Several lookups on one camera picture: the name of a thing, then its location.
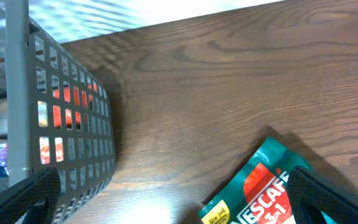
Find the orange spaghetti package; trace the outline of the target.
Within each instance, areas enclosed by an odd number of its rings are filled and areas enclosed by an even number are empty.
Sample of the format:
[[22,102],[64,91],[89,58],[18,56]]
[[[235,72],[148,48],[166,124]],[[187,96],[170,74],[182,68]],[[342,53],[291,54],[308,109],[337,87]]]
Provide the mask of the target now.
[[42,165],[83,160],[100,155],[99,140],[109,134],[104,90],[94,82],[84,85],[53,75],[39,80],[35,138]]

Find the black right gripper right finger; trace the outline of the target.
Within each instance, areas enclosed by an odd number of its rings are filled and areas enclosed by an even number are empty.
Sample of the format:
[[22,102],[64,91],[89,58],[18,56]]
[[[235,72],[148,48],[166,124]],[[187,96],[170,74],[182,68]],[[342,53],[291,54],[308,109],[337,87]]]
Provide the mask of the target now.
[[297,223],[358,223],[358,195],[303,166],[294,167],[287,195]]

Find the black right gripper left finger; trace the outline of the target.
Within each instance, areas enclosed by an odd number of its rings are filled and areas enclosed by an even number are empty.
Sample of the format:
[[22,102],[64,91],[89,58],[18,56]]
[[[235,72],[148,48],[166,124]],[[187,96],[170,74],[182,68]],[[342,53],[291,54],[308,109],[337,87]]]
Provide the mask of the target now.
[[58,170],[44,168],[0,193],[0,223],[51,223],[61,192]]

